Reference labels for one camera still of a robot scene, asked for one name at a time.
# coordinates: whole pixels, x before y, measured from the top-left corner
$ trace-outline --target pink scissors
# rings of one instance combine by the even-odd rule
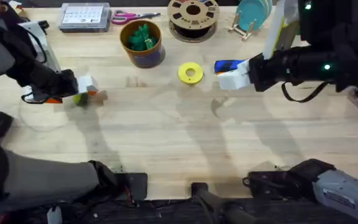
[[[143,18],[153,18],[156,16],[161,15],[159,12],[153,13],[146,13],[146,14],[135,14],[135,13],[128,13],[122,10],[114,11],[114,15],[112,16],[111,22],[117,25],[126,24],[129,21],[133,21],[136,19],[143,19]]]

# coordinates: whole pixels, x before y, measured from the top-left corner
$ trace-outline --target filament spool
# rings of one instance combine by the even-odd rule
[[[172,0],[168,16],[170,32],[175,38],[198,43],[215,33],[219,6],[215,0]]]

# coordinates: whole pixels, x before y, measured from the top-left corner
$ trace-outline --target wooden tabletop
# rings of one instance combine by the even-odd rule
[[[235,7],[221,7],[219,29],[209,40],[189,44],[169,32],[166,7],[121,8],[161,12],[165,60],[155,68],[133,66],[119,42],[122,26],[110,32],[64,34],[56,29],[59,9],[26,9],[32,20],[48,20],[47,39],[62,68],[95,77],[100,94],[87,108],[27,105],[14,80],[0,77],[0,111],[15,117],[2,145],[18,154],[64,162],[98,160],[121,172],[146,172],[149,199],[185,198],[192,182],[207,182],[223,197],[249,197],[241,179],[249,171],[273,170],[316,158],[358,178],[358,109],[346,92],[325,89],[310,103],[287,101],[279,86],[265,93],[252,86],[222,91],[216,60],[245,59],[262,51],[267,21],[247,42],[229,34]],[[196,62],[204,78],[188,86],[178,67]],[[294,98],[318,83],[290,87]]]

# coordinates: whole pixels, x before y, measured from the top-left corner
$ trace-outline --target green object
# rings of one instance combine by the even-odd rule
[[[144,51],[152,49],[157,44],[157,40],[154,37],[150,37],[149,27],[144,24],[139,26],[139,29],[129,37],[128,43],[131,50]]]
[[[86,106],[90,96],[86,93],[81,93],[73,96],[73,102],[77,106]]]

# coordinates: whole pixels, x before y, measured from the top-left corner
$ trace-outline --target black cable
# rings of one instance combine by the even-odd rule
[[[319,86],[317,86],[317,88],[312,92],[310,93],[310,95],[308,97],[306,97],[305,99],[303,100],[295,100],[294,98],[292,98],[288,92],[287,92],[287,88],[285,87],[285,84],[287,84],[287,82],[283,83],[281,85],[281,89],[283,90],[283,94],[285,96],[285,98],[289,101],[294,101],[294,102],[298,102],[298,103],[306,103],[306,102],[309,102],[311,101],[312,99],[314,99],[327,85],[328,85],[328,82],[323,82],[322,84],[320,84]]]
[[[29,30],[25,29],[25,31],[27,31],[34,38],[34,40],[40,47],[42,54],[44,55],[44,60],[41,63],[47,63],[47,61],[48,61],[47,53],[45,52],[44,48],[42,47],[40,39],[38,39],[38,37],[36,35],[34,35],[33,33],[31,33]]]
[[[115,205],[118,205],[118,206],[121,206],[121,207],[125,207],[125,208],[131,208],[131,209],[148,209],[148,210],[158,210],[160,208],[165,208],[165,207],[169,207],[169,206],[173,206],[173,205],[179,205],[179,204],[182,204],[182,203],[186,203],[186,202],[189,202],[191,199],[186,199],[186,200],[181,200],[179,202],[175,202],[175,203],[170,203],[168,202],[167,204],[165,205],[159,205],[159,206],[153,206],[152,208],[147,208],[147,207],[142,207],[142,206],[138,206],[138,207],[132,207],[132,206],[128,206],[128,205],[123,205],[119,202],[116,202],[116,201],[112,201],[112,203],[114,203]]]

